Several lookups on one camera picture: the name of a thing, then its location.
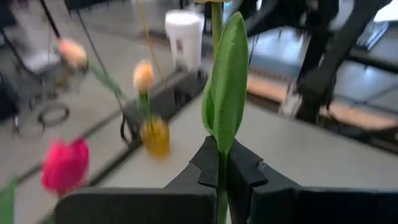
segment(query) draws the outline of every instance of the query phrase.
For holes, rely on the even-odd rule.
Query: wooden plank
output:
[[[248,92],[270,100],[283,102],[286,97],[287,86],[272,83],[261,78],[249,77]],[[340,102],[333,102],[330,105],[329,113],[325,108],[322,108],[320,114],[322,116],[329,116],[329,114],[332,114],[342,123],[368,130],[384,129],[398,125],[398,121],[396,119],[371,113],[360,108],[351,108]]]

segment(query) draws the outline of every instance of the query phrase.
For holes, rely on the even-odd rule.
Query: black cable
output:
[[[40,128],[40,131],[33,135],[29,135],[27,136],[26,134],[22,133],[22,128],[23,128],[23,124],[21,125],[21,123],[19,122],[19,117],[18,116],[13,116],[13,121],[12,121],[12,137],[14,137],[14,135],[16,134],[20,139],[30,139],[30,138],[41,138],[44,134],[45,131],[45,125],[44,123],[37,123],[38,127]]]
[[[77,15],[78,15],[78,17],[79,17],[79,22],[80,22],[81,26],[83,27],[83,30],[84,30],[84,32],[85,32],[85,34],[86,34],[86,36],[87,36],[88,42],[90,43],[90,46],[91,46],[91,48],[93,49],[93,52],[94,52],[94,54],[95,54],[95,57],[97,58],[97,60],[98,60],[98,62],[99,62],[99,65],[101,66],[102,71],[103,71],[105,74],[109,74],[108,71],[107,71],[107,69],[105,68],[104,62],[102,61],[102,59],[101,59],[101,57],[100,57],[100,54],[98,53],[98,51],[97,51],[97,49],[96,49],[96,47],[95,47],[95,45],[94,45],[94,42],[93,42],[93,40],[92,40],[92,38],[91,38],[91,35],[90,35],[90,33],[88,32],[87,26],[86,26],[85,22],[83,21],[83,18],[81,17],[80,10],[78,9],[78,10],[76,10],[76,12],[77,12]],[[119,107],[120,107],[120,110],[123,110],[123,106],[122,106],[122,103],[121,103],[121,101],[120,101],[120,98],[119,98],[118,94],[117,94],[115,91],[114,91],[113,93],[114,93],[114,95],[115,95],[116,100],[118,101],[118,105],[119,105]]]
[[[46,118],[47,114],[54,111],[63,111],[63,115],[54,119]],[[59,124],[62,124],[64,121],[66,121],[69,118],[69,115],[70,115],[70,109],[68,108],[68,106],[63,103],[57,103],[54,105],[46,106],[39,113],[37,117],[37,122],[42,124],[44,128],[51,128]]]

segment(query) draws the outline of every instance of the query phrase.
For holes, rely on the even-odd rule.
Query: tulip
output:
[[[72,40],[59,40],[58,46],[60,53],[71,66],[84,67],[86,65],[87,54],[82,45]]]
[[[140,61],[132,74],[132,83],[139,93],[148,92],[155,82],[152,65],[149,61]]]
[[[88,163],[89,150],[84,139],[77,139],[70,145],[63,140],[54,141],[42,164],[43,188],[63,197],[82,185]]]

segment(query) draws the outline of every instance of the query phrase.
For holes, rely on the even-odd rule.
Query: green leaf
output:
[[[205,95],[203,97],[201,106],[201,118],[203,125],[205,125],[206,130],[209,134],[213,135],[213,125],[214,125],[214,103],[213,97],[210,90],[211,80],[209,79],[205,87]]]
[[[248,38],[242,15],[237,12],[225,25],[215,53],[211,78],[205,88],[202,120],[216,139],[221,154],[218,192],[218,224],[226,222],[226,168],[228,153],[243,117],[248,82]]]
[[[215,106],[213,135],[217,148],[228,155],[243,117],[248,82],[248,38],[242,15],[227,22],[215,55],[211,95]]]
[[[14,224],[14,203],[16,181],[12,181],[7,189],[0,191],[0,223]]]

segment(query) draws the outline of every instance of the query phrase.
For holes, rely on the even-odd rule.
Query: gray floor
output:
[[[167,5],[170,1],[164,2],[146,1],[151,27],[164,26],[164,12],[169,8]],[[136,8],[129,2],[125,5],[115,2],[109,8],[102,5],[84,11],[83,17],[108,70],[129,98],[134,98],[136,93],[131,84],[132,70],[140,59],[150,58],[145,42],[134,39],[142,32]],[[61,31],[82,42],[90,58],[94,58],[75,16],[72,15],[72,18],[72,21],[62,17],[56,20],[62,27]],[[109,34],[104,28],[123,31],[126,36]],[[271,32],[262,36],[256,51],[287,64],[299,65],[305,48],[303,45],[303,41],[295,40],[290,31],[283,32],[279,40],[277,32]],[[169,73],[173,67],[170,50],[157,46],[156,56],[162,71]],[[211,62],[204,61],[204,64],[207,70],[211,68]],[[4,68],[0,66],[2,71],[11,71],[9,68],[9,63]],[[365,70],[362,65],[347,62],[339,71],[336,92],[361,100],[396,83],[396,76],[373,68]],[[397,94],[392,92],[372,103],[397,108]],[[42,138],[11,138],[10,123],[0,126],[0,186],[38,163],[51,139],[71,140],[117,109],[112,94],[92,75],[83,80],[79,92],[71,91],[58,101],[70,107],[71,117],[63,125],[46,130]],[[206,136],[201,124],[200,105],[200,99],[196,100],[171,122],[172,155],[169,159],[155,162],[144,149],[140,149],[102,186],[165,186],[188,164]],[[91,149],[89,177],[95,175],[103,164],[124,147],[119,137],[120,121],[120,118],[116,118],[88,139]],[[305,124],[278,118],[250,104],[246,107],[237,139],[277,171],[302,185],[382,189],[398,186],[398,157]],[[17,190],[16,223],[36,223],[55,204],[56,198],[42,190],[40,175],[36,174]]]

